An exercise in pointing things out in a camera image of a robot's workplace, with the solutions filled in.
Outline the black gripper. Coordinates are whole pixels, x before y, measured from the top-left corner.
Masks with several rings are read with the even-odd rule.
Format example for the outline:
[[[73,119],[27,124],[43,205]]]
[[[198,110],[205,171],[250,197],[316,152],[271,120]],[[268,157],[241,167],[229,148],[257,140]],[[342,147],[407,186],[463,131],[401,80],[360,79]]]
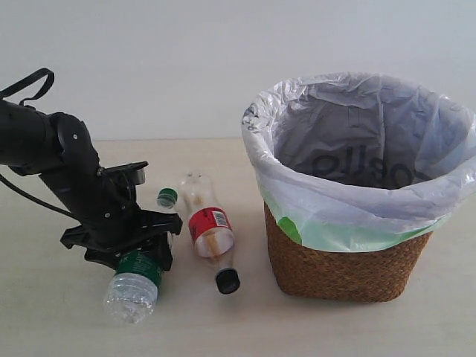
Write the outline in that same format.
[[[86,252],[84,259],[113,270],[120,257],[138,248],[149,248],[152,260],[162,271],[173,264],[173,234],[179,234],[182,220],[176,213],[135,209],[119,216],[81,222],[67,229],[60,242],[71,249],[78,245]]]

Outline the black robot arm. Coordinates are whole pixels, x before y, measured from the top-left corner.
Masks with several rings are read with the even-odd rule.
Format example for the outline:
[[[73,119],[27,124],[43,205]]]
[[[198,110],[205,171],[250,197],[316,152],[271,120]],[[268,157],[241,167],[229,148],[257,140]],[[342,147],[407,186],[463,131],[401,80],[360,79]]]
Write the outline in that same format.
[[[136,187],[145,161],[103,167],[86,125],[73,115],[47,115],[1,102],[1,164],[20,176],[37,175],[62,202],[60,212],[79,222],[60,241],[84,247],[85,260],[116,269],[125,254],[141,249],[169,271],[169,234],[181,232],[176,213],[140,208]]]

